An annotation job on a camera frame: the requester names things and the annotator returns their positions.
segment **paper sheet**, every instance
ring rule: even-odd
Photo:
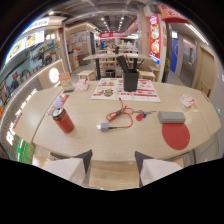
[[[125,92],[122,78],[102,78],[91,99],[161,102],[150,80],[139,79],[136,92]]]

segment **red cable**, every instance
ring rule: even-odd
[[[122,110],[122,111],[121,111],[121,114],[127,114],[127,115],[131,118],[131,125],[126,126],[126,127],[117,127],[117,128],[130,128],[130,127],[133,125],[133,119],[132,119],[132,117],[130,116],[130,114],[133,114],[133,113],[134,113],[134,110],[133,110],[132,108],[127,108],[127,106],[125,106],[125,107],[123,108],[123,102],[122,102],[121,99],[120,99],[120,101],[121,101],[121,110]],[[132,112],[131,112],[131,113],[127,113],[127,112],[125,112],[125,110],[132,110]],[[117,116],[118,116],[117,112],[109,113],[109,114],[106,116],[106,119],[110,122],[110,121],[115,120],[115,119],[117,118]]]

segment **storefront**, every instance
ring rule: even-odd
[[[0,73],[0,142],[12,160],[22,141],[12,130],[15,120],[37,91],[58,86],[58,75],[67,71],[59,32],[64,19],[34,21],[9,50]]]

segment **gray box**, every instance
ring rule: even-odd
[[[184,123],[186,118],[182,112],[167,112],[159,111],[158,113],[159,121],[164,123]]]

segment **black pen holder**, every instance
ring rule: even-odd
[[[124,73],[124,91],[135,92],[138,86],[139,72],[136,69],[129,69],[129,73]]]

